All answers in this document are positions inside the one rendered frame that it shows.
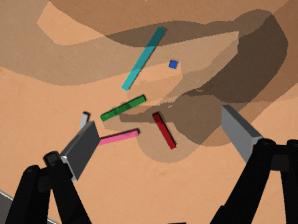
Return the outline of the small blue cube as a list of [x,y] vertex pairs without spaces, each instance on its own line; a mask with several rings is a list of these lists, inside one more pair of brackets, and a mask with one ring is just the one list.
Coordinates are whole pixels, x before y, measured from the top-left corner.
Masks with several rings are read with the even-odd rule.
[[177,67],[177,64],[178,64],[178,62],[177,62],[177,61],[170,60],[170,63],[169,63],[169,68],[176,69],[176,67]]

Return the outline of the grey rod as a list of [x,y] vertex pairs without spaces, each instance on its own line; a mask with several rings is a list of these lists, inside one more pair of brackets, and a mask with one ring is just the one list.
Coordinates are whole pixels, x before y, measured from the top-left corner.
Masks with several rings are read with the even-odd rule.
[[84,111],[82,113],[81,120],[80,120],[80,125],[79,125],[80,129],[82,129],[82,127],[88,122],[89,115],[90,115],[90,113],[88,113],[86,111]]

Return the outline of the turquoise rod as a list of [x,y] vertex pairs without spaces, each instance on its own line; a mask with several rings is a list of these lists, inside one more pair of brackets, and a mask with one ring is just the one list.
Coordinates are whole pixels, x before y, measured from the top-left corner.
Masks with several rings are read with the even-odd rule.
[[165,30],[158,27],[158,29],[154,33],[153,37],[151,38],[151,40],[147,44],[146,48],[142,52],[141,56],[139,57],[138,61],[134,65],[133,69],[131,70],[130,74],[128,75],[125,82],[123,83],[123,85],[121,87],[122,89],[124,89],[125,91],[127,91],[129,89],[130,85],[134,81],[135,77],[139,73],[140,69],[142,68],[142,66],[146,62],[147,58],[149,57],[149,55],[151,54],[151,52],[155,48],[156,44],[158,43],[158,41],[160,40],[160,38],[162,37],[164,32],[165,32]]

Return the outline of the green rod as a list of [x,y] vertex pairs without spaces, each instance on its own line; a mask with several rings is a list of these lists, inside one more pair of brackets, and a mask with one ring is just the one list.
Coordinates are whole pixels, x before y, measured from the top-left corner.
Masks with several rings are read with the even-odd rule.
[[122,105],[120,105],[120,106],[118,106],[118,107],[116,107],[116,108],[114,108],[110,111],[108,111],[108,112],[105,112],[105,113],[101,114],[100,118],[104,122],[104,121],[106,121],[106,120],[108,120],[108,119],[110,119],[110,118],[112,118],[116,115],[119,115],[119,114],[133,108],[133,107],[136,107],[136,106],[146,102],[146,100],[147,99],[145,98],[144,94],[142,94],[142,95],[140,95],[140,96],[138,96],[138,97],[136,97],[136,98],[134,98],[134,99],[132,99],[132,100],[130,100],[130,101],[128,101],[128,102],[126,102],[126,103],[124,103],[124,104],[122,104]]

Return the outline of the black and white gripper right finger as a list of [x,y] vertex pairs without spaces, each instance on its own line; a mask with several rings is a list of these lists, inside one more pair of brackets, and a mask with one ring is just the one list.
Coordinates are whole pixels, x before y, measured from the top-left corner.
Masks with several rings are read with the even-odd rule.
[[286,224],[298,224],[298,140],[278,145],[264,138],[229,104],[222,105],[221,128],[246,166],[210,224],[251,224],[270,170],[281,174]]

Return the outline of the red rod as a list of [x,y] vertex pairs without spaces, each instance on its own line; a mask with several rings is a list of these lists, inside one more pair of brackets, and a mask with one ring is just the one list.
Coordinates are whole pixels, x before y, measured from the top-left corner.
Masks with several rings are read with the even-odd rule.
[[161,118],[159,112],[152,114],[153,119],[155,120],[157,126],[159,127],[162,135],[164,136],[166,142],[168,143],[170,149],[176,148],[176,143],[174,142],[170,132],[168,131],[163,119]]

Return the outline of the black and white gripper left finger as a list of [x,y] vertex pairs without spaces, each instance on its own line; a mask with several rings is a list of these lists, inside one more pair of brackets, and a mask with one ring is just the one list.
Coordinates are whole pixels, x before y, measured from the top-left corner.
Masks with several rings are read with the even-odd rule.
[[62,224],[92,224],[72,181],[78,181],[99,143],[95,121],[88,121],[60,154],[44,155],[47,167],[27,167],[5,224],[47,224],[51,190]]

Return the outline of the pink rod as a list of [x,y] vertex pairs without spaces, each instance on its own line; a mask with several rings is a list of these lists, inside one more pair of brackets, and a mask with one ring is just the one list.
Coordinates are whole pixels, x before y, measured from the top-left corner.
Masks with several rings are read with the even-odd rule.
[[98,144],[98,146],[107,144],[107,143],[124,140],[124,139],[128,139],[128,138],[132,138],[132,137],[136,137],[136,136],[139,136],[139,134],[140,134],[140,132],[139,132],[138,128],[135,128],[135,129],[127,130],[124,132],[100,137],[100,143]]

